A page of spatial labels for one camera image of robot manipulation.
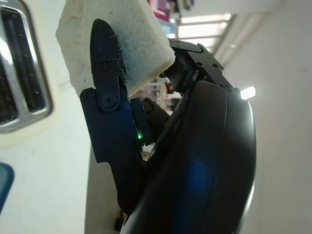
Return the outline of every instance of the chrome toaster trim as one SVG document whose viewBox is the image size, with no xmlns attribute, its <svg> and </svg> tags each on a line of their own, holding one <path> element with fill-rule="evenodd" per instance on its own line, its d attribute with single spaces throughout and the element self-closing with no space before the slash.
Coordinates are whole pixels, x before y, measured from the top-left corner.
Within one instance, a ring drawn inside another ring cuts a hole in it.
<svg viewBox="0 0 312 234">
<path fill-rule="evenodd" d="M 18 111 L 18 117 L 15 120 L 5 123 L 3 125 L 0 124 L 0 134 L 9 133 L 31 123 L 34 123 L 48 116 L 53 108 L 50 91 L 46 82 L 46 76 L 42 68 L 42 62 L 38 52 L 36 53 L 36 40 L 34 37 L 34 32 L 32 30 L 29 12 L 26 6 L 19 0 L 0 0 L 0 10 L 2 10 L 3 8 L 17 11 L 22 18 L 34 69 L 38 78 L 39 88 L 41 90 L 44 101 L 44 108 L 33 113 L 28 110 L 25 96 L 18 80 L 15 66 L 13 64 L 11 52 L 7 42 L 7 36 L 2 22 L 2 17 L 0 17 L 0 59 L 3 63 L 8 84 L 10 86 L 12 96 Z"/>
</svg>

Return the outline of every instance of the blue object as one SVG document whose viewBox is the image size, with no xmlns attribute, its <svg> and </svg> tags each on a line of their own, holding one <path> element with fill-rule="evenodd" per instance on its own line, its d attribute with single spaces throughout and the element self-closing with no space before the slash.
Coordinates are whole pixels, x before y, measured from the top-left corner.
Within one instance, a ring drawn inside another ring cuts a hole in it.
<svg viewBox="0 0 312 234">
<path fill-rule="evenodd" d="M 0 162 L 0 214 L 14 180 L 14 171 L 8 164 Z"/>
</svg>

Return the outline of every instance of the sponge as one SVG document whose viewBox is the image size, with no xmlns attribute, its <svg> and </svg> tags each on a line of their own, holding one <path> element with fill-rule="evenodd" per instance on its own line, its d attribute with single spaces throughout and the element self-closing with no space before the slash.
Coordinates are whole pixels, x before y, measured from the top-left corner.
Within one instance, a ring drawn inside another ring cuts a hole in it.
<svg viewBox="0 0 312 234">
<path fill-rule="evenodd" d="M 66 0 L 56 37 L 78 96 L 94 88 L 90 35 L 95 19 L 108 22 L 118 38 L 130 96 L 173 64 L 174 52 L 147 0 Z"/>
</svg>

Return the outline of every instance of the green led light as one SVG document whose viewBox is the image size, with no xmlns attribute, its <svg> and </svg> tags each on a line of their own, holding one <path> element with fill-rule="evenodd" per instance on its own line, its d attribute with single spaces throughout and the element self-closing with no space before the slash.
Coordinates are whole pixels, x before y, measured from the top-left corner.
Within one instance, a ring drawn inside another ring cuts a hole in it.
<svg viewBox="0 0 312 234">
<path fill-rule="evenodd" d="M 139 140 L 143 139 L 143 136 L 142 136 L 142 133 L 140 132 L 140 130 L 137 129 L 136 131 L 137 131 L 137 138 L 138 138 Z"/>
</svg>

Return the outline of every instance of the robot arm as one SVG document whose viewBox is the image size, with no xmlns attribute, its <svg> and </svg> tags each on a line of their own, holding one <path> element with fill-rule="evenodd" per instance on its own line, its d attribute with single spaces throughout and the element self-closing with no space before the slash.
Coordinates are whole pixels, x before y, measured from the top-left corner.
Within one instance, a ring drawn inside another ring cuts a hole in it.
<svg viewBox="0 0 312 234">
<path fill-rule="evenodd" d="M 96 89 L 80 95 L 97 163 L 112 168 L 121 233 L 237 233 L 252 197 L 252 110 L 201 45 L 170 39 L 165 71 L 182 99 L 169 117 L 150 100 L 128 100 L 126 71 L 111 27 L 95 20 L 91 65 Z M 142 145 L 156 142 L 150 159 Z"/>
</svg>

